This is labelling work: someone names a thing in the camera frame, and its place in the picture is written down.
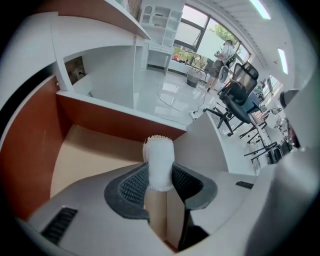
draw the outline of mesh chair back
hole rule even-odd
[[[238,82],[246,90],[246,97],[244,101],[249,97],[250,93],[257,86],[259,73],[258,71],[248,62],[243,65],[239,63],[235,64],[232,80]]]

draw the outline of white shelving unit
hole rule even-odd
[[[172,47],[182,12],[161,6],[146,6],[141,11],[140,24],[148,32],[151,41],[164,47]]]
[[[142,70],[149,64],[164,67],[167,73],[184,5],[184,0],[142,1],[139,23],[151,38],[143,48]]]

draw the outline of white floor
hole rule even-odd
[[[202,83],[193,88],[186,82],[187,78],[183,75],[173,72],[164,75],[161,71],[147,69],[135,109],[186,126],[191,124],[193,120],[189,112],[197,111],[203,102],[199,112],[204,108],[213,108],[217,92],[211,90],[206,95]]]
[[[164,75],[161,71],[147,69],[142,76],[141,89],[135,109],[186,126],[193,121],[189,112],[198,110],[198,114],[201,115],[204,108],[212,109],[213,107],[218,107],[223,113],[225,112],[224,108],[217,104],[218,102],[224,105],[217,96],[217,91],[212,89],[207,94],[202,82],[198,84],[197,88],[187,85],[186,82],[187,78],[183,75],[173,72]],[[213,115],[213,119],[218,125],[219,118]],[[230,121],[232,128],[235,128],[239,123],[240,121],[237,118]],[[230,152],[235,153],[232,155],[238,156],[238,159],[234,159],[234,163],[242,163],[241,166],[234,166],[233,173],[247,175],[255,175],[255,173],[258,175],[260,173],[260,168],[256,168],[258,170],[255,171],[251,162],[254,155],[244,155],[256,148],[261,148],[262,145],[247,144],[248,136],[243,139],[239,138],[240,134],[248,131],[251,127],[250,124],[244,124],[231,137],[227,136],[229,129],[224,123],[219,128],[219,132],[228,148],[230,148]],[[259,162],[260,167],[267,165],[267,159],[263,156],[259,158]]]

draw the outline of person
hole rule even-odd
[[[207,92],[209,92],[211,88],[215,87],[216,83],[218,82],[219,72],[220,69],[223,67],[224,62],[226,62],[229,57],[235,54],[235,50],[233,49],[233,42],[230,39],[226,40],[223,45],[224,46],[221,53],[219,53],[219,55],[217,56],[217,59],[213,63],[212,67],[208,69],[210,78],[207,82]]]
[[[264,82],[260,81],[260,87],[261,87],[261,89],[265,88],[265,86],[266,86],[266,84],[265,84]]]

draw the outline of white shelf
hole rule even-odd
[[[170,13],[170,19],[175,20],[177,22],[180,21],[182,16],[182,12],[181,11],[176,11],[176,10],[172,10]]]
[[[159,16],[152,16],[152,24],[158,24],[158,25],[160,25],[159,27],[166,28],[167,23],[168,23],[168,18],[159,17]]]
[[[166,28],[165,29],[165,34],[164,34],[164,38],[168,38],[168,39],[174,39],[175,38],[175,35],[176,35],[176,32],[169,29],[169,28]]]
[[[173,29],[171,29],[170,27],[166,27],[165,29],[166,29],[167,31],[171,32],[171,33],[176,33],[176,31],[173,30]]]
[[[146,7],[144,8],[144,14],[145,14],[145,15],[146,15],[146,14],[151,15],[151,14],[152,14],[152,7],[151,7],[151,6],[146,6]]]
[[[170,39],[170,38],[163,39],[163,45],[166,47],[172,47],[173,43],[174,43],[173,39]]]
[[[157,16],[157,15],[154,15],[154,16],[152,16],[153,17],[153,19],[154,18],[159,18],[159,19],[164,19],[164,20],[167,20],[168,18],[167,17],[163,17],[163,16]]]
[[[160,14],[160,15],[163,15],[164,17],[167,17],[167,18],[170,15],[170,11],[171,11],[171,9],[165,8],[165,7],[160,7],[160,6],[156,6],[154,8],[154,14]]]
[[[148,28],[148,29],[152,28],[152,29],[156,29],[156,30],[163,30],[163,31],[166,30],[165,27],[155,26],[155,25],[149,24],[149,23],[142,23],[142,26],[143,26],[144,28]]]
[[[142,24],[149,24],[150,23],[151,15],[143,15],[142,17]]]
[[[176,22],[175,20],[169,19],[167,24],[167,29],[172,31],[177,31],[179,22]]]

